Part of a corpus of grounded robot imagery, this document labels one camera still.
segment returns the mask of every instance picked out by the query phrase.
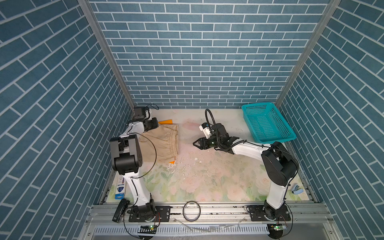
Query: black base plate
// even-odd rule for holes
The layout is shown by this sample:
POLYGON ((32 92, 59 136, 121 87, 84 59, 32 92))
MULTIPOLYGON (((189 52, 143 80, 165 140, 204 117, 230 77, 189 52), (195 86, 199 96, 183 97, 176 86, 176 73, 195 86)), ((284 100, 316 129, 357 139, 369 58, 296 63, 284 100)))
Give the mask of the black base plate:
MULTIPOLYGON (((250 205, 247 207, 249 215, 251 216, 251 221, 253 222, 259 222, 259 221, 270 221, 264 216, 264 206, 263 205, 250 205)), ((287 206, 283 206, 283 208, 279 209, 280 213, 280 221, 288 222, 291 220, 291 215, 289 215, 287 206)))
MULTIPOLYGON (((169 222, 170 206, 155 206, 156 214, 160 213, 161 222, 169 222)), ((159 222, 159 216, 156 216, 156 222, 159 222)), ((138 218, 135 214, 129 215, 129 222, 146 222, 147 218, 138 218)))

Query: brick wall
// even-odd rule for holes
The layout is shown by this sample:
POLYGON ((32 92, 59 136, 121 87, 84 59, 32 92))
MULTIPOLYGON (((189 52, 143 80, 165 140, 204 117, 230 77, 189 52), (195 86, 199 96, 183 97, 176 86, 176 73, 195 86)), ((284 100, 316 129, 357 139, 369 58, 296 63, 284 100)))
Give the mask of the brick wall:
POLYGON ((274 102, 329 0, 91 0, 138 104, 274 102))
POLYGON ((342 0, 281 111, 341 234, 383 239, 384 1, 342 0))
POLYGON ((130 114, 76 0, 0 1, 0 239, 76 238, 130 114))

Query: floral table surface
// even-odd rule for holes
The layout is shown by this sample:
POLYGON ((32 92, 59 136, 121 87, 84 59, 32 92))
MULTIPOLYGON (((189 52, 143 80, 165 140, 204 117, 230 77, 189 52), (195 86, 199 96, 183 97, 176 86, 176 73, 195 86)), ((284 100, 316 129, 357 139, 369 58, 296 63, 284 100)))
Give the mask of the floral table surface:
MULTIPOLYGON (((232 115, 233 119, 229 118, 225 121, 220 121, 216 116, 220 116, 220 110, 213 111, 216 122, 224 124, 232 136, 235 134, 231 134, 231 132, 235 131, 245 131, 246 135, 250 135, 246 125, 244 127, 241 110, 240 112, 237 109, 233 110, 233 115, 235 115, 232 115), (234 120, 236 120, 237 127, 229 131, 229 126, 233 125, 231 121, 234 120)), ((183 110, 164 109, 159 110, 156 115, 159 121, 169 119, 169 116, 172 116, 174 124, 179 124, 179 155, 174 164, 168 161, 157 161, 152 171, 143 177, 155 202, 186 202, 190 200, 240 202, 264 201, 266 199, 270 179, 261 161, 247 156, 215 151, 214 149, 200 150, 192 145, 194 141, 204 136, 199 130, 199 125, 205 122, 205 118, 202 118, 204 112, 201 112, 200 109, 189 109, 188 113, 183 113, 183 110), (191 117, 191 111, 196 111, 196 114, 192 114, 195 117, 191 117)), ((152 164, 152 159, 146 159, 143 163, 142 172, 148 171, 152 164)), ((107 202, 119 201, 114 199, 116 183, 117 178, 115 177, 107 202)), ((299 176, 292 180, 291 185, 295 183, 303 187, 299 176)), ((129 189, 126 189, 125 197, 132 200, 129 189)), ((287 200, 309 200, 305 191, 298 195, 288 191, 286 198, 287 200)))

